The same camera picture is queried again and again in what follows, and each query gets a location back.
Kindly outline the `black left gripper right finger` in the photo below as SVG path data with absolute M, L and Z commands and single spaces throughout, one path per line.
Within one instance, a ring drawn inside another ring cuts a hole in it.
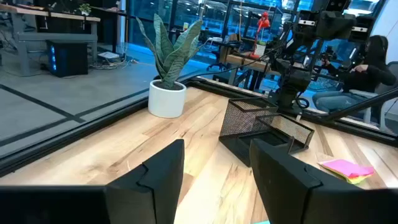
M 364 190 L 254 139 L 250 160 L 271 223 L 349 223 Z

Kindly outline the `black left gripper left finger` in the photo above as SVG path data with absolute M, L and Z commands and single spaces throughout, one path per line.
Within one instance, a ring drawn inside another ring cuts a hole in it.
M 177 139 L 106 185 L 111 223 L 174 222 L 182 188 L 185 143 Z

